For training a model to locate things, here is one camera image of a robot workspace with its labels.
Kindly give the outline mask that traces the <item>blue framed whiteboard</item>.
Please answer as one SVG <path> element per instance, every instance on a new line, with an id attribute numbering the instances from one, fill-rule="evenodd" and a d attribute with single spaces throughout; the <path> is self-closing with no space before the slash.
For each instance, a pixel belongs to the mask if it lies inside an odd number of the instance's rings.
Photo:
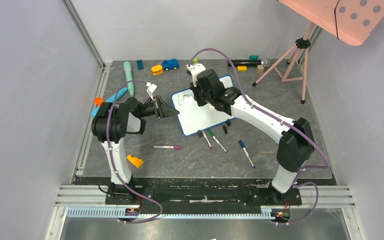
<path id="1" fill-rule="evenodd" d="M 186 137 L 196 134 L 199 130 L 223 124 L 228 119 L 234 119 L 233 116 L 217 111 L 211 104 L 198 106 L 193 91 L 188 88 L 173 93 L 171 101 L 174 108 L 179 111 L 177 118 Z"/>

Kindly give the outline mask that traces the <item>black marker cap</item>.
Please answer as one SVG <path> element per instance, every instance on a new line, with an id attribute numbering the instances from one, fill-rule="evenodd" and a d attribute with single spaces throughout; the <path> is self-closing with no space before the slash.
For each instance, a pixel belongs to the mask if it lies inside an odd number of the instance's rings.
<path id="1" fill-rule="evenodd" d="M 227 127 L 226 127 L 225 125 L 223 125 L 222 128 L 223 128 L 223 132 L 227 135 L 227 134 L 228 134 L 228 129 L 227 129 Z"/>

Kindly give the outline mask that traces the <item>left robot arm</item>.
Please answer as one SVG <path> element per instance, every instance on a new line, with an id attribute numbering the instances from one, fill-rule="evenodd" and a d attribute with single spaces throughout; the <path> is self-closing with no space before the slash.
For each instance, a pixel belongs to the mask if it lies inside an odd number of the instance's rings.
<path id="1" fill-rule="evenodd" d="M 125 151 L 125 136 L 142 135 L 146 128 L 145 117 L 157 119 L 179 115 L 180 112 L 157 95 L 142 103 L 129 97 L 120 104 L 103 102 L 93 116 L 91 131 L 104 147 L 110 167 L 110 184 L 106 204 L 133 204 L 138 200 L 133 174 Z"/>

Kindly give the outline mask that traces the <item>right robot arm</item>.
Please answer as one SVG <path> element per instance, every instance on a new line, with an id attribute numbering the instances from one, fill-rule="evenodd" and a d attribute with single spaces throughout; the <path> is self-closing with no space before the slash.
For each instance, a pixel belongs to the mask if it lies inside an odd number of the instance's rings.
<path id="1" fill-rule="evenodd" d="M 294 120 L 279 115 L 251 101 L 237 87 L 225 87 L 213 69 L 188 69 L 186 72 L 192 77 L 189 88 L 199 107 L 211 105 L 218 112 L 241 119 L 278 144 L 279 167 L 268 196 L 275 204 L 286 201 L 300 168 L 315 150 L 311 145 L 314 136 L 310 123 L 302 117 Z"/>

